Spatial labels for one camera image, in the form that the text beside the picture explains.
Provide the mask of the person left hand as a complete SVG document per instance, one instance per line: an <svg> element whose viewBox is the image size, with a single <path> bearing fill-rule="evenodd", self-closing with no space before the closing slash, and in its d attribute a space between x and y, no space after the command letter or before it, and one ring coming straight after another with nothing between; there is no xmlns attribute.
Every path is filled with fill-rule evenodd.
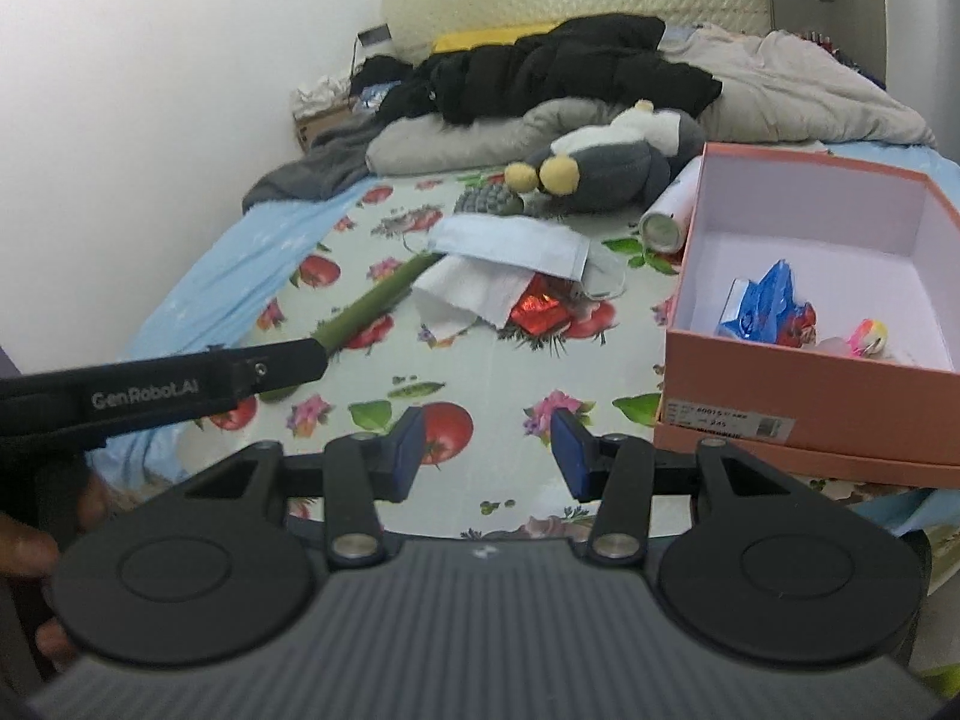
<svg viewBox="0 0 960 720"><path fill-rule="evenodd" d="M96 473L86 472L86 486L75 496L78 528L89 532L109 515L109 491ZM49 577L60 550L52 535L2 514L2 575L14 578ZM65 668L78 652L57 619L37 628L34 644L57 668Z"/></svg>

